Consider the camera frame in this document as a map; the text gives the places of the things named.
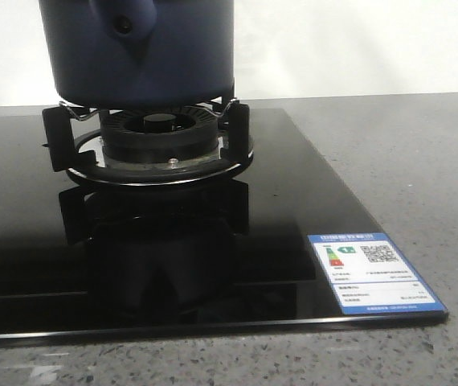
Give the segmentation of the dark blue cooking pot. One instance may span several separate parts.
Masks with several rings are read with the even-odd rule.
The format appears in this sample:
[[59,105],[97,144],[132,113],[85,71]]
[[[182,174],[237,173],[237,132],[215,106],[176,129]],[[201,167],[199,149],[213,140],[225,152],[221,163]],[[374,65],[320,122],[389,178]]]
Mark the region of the dark blue cooking pot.
[[41,1],[55,89],[76,105],[194,104],[234,86],[232,1]]

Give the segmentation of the black metal pot support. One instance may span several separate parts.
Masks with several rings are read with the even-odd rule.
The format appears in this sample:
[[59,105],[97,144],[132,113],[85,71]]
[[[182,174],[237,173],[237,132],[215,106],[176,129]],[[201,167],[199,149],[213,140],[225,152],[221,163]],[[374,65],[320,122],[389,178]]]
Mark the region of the black metal pot support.
[[248,105],[233,99],[225,105],[211,101],[206,106],[180,107],[200,108],[217,118],[218,146],[198,157],[170,158],[166,162],[153,163],[119,161],[104,152],[101,122],[123,110],[90,110],[66,103],[44,109],[43,125],[52,168],[66,171],[77,183],[148,187],[191,183],[239,173],[249,166],[253,158],[253,142],[249,134]]

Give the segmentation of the blue white energy label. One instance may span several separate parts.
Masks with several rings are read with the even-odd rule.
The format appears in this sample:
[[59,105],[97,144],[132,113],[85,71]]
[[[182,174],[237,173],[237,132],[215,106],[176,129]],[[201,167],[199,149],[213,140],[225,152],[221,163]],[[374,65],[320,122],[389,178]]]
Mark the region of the blue white energy label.
[[343,314],[446,310],[387,234],[309,235],[308,239]]

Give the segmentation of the black glass gas stove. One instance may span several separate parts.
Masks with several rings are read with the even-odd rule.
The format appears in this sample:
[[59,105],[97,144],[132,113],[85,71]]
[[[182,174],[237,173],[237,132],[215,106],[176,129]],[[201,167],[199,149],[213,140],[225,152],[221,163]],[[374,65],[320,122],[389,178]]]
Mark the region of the black glass gas stove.
[[77,185],[44,131],[0,116],[0,347],[448,318],[342,313],[308,236],[385,232],[281,109],[252,112],[246,170],[177,185]]

